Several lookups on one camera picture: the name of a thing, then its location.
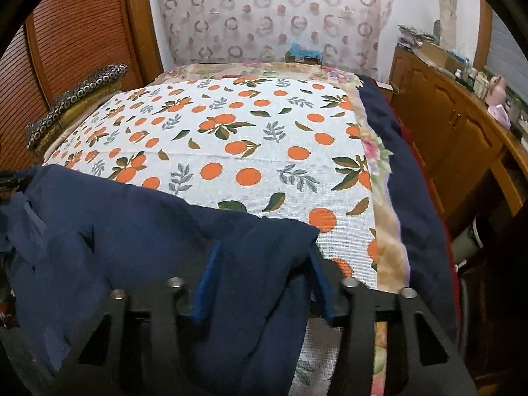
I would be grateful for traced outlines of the navy blue printed t-shirt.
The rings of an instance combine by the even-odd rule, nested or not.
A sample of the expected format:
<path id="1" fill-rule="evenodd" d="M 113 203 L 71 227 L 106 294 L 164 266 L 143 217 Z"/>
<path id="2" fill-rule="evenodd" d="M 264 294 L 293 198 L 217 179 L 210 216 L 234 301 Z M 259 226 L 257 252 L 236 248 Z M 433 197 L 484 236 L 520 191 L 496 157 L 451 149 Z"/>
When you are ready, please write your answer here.
<path id="1" fill-rule="evenodd" d="M 191 353 L 200 392 L 286 395 L 303 346 L 318 230 L 289 219 L 203 208 L 166 193 L 31 168 L 1 203 L 1 263 L 22 333 L 50 376 L 113 289 L 181 277 L 206 256 Z"/>

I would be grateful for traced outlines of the navy blue bed sheet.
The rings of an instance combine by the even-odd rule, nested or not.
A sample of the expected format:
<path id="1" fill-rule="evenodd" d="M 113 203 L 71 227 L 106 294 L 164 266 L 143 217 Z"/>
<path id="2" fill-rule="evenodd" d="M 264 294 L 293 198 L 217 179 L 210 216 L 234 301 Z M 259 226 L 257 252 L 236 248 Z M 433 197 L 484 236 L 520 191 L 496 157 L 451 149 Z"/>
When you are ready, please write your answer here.
<path id="1" fill-rule="evenodd" d="M 392 153 L 388 195 L 399 221 L 410 266 L 410 287 L 417 290 L 446 335 L 455 342 L 459 331 L 458 286 L 446 228 L 430 197 L 428 183 L 405 127 L 397 120 L 377 83 L 362 75 L 359 95 L 368 125 Z"/>

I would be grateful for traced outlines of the brown wooden dresser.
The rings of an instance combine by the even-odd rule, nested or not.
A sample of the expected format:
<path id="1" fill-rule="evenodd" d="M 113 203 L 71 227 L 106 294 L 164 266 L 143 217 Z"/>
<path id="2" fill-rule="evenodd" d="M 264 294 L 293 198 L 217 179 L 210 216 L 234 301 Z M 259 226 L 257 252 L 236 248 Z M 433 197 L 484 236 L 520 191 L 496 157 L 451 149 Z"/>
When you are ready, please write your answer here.
<path id="1" fill-rule="evenodd" d="M 527 153 L 479 98 L 396 48 L 389 76 L 392 107 L 412 137 L 441 220 L 452 236 L 478 215 L 497 224 L 527 202 Z"/>

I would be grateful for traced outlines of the pink figurine on dresser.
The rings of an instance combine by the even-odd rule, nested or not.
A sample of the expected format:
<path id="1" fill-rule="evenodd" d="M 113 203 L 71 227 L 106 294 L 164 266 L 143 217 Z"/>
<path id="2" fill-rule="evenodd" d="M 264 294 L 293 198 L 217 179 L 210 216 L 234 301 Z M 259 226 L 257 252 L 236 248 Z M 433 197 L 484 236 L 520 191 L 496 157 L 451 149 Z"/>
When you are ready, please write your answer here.
<path id="1" fill-rule="evenodd" d="M 494 76 L 489 82 L 489 89 L 485 98 L 488 114 L 505 129 L 510 128 L 508 112 L 505 109 L 507 98 L 507 83 L 502 76 Z"/>

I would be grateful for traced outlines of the cardboard box on dresser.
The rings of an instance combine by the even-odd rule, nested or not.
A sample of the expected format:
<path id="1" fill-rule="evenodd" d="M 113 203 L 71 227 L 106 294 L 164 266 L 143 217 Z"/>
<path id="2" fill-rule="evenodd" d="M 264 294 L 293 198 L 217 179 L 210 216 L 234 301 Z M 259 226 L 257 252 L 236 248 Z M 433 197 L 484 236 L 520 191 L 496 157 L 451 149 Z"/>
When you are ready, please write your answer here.
<path id="1" fill-rule="evenodd" d="M 440 46 L 431 43 L 423 42 L 418 48 L 415 48 L 414 53 L 418 58 L 423 60 L 427 65 L 448 70 L 450 73 L 455 73 L 457 70 L 464 69 L 464 62 L 459 61 L 452 56 L 448 51 Z"/>

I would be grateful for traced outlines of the brown louvered wooden wardrobe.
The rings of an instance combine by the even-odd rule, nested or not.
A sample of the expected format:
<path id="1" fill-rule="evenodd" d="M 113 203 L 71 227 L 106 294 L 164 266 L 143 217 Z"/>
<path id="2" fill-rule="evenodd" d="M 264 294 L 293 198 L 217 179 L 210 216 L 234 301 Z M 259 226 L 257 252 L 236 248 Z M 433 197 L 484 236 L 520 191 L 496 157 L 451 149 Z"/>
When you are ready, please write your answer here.
<path id="1" fill-rule="evenodd" d="M 1 168 L 30 166 L 26 125 L 111 63 L 127 64 L 126 89 L 162 73 L 149 0 L 41 0 L 1 58 Z"/>

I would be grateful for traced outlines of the blue item on headboard box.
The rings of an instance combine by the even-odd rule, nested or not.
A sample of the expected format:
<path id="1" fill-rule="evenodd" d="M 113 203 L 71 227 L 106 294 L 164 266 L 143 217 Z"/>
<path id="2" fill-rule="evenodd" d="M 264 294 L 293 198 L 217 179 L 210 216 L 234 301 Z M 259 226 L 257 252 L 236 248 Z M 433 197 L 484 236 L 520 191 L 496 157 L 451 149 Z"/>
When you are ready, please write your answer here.
<path id="1" fill-rule="evenodd" d="M 298 43 L 293 43 L 284 56 L 287 63 L 306 63 L 309 65 L 321 65 L 322 59 L 322 52 L 307 49 Z"/>

